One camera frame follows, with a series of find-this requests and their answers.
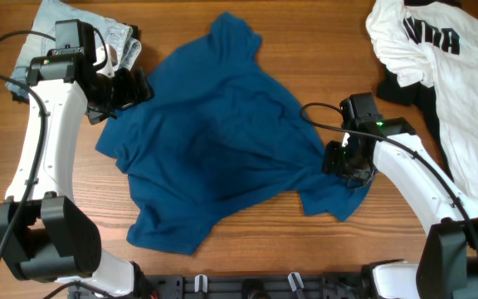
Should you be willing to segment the dark blue t-shirt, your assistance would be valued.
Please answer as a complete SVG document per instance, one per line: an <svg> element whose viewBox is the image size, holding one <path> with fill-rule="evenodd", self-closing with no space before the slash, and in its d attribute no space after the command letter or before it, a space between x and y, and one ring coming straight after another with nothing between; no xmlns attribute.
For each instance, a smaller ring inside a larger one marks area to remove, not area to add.
<svg viewBox="0 0 478 299"><path fill-rule="evenodd" d="M256 63L261 37L224 12L149 75L154 98L117 113L96 144L127 176L136 247L195 253L244 208L295 191L306 215L348 219L368 189L323 173L324 146L300 103Z"/></svg>

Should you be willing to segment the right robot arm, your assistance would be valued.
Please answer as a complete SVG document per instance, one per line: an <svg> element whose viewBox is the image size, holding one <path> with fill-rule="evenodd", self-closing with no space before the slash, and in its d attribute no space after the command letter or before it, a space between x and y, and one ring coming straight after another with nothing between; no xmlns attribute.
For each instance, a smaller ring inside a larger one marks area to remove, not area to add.
<svg viewBox="0 0 478 299"><path fill-rule="evenodd" d="M426 235L417 263L403 260L369 267L368 298L478 298L478 199L464 194L424 149L400 117L385 119L370 93L351 95L336 109L340 142L325 149L323 170L349 189L384 174L417 215Z"/></svg>

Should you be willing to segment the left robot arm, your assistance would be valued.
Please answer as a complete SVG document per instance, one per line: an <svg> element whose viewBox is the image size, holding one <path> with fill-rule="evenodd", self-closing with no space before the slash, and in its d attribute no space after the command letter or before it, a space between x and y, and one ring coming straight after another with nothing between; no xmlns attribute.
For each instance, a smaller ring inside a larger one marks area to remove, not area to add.
<svg viewBox="0 0 478 299"><path fill-rule="evenodd" d="M19 281L54 282L90 298L155 298L139 265L105 251L97 226L77 207L72 175L80 123L115 118L150 100L143 70L113 66L99 30L58 21L55 46L31 60L21 83L29 117L15 176L0 203L0 265Z"/></svg>

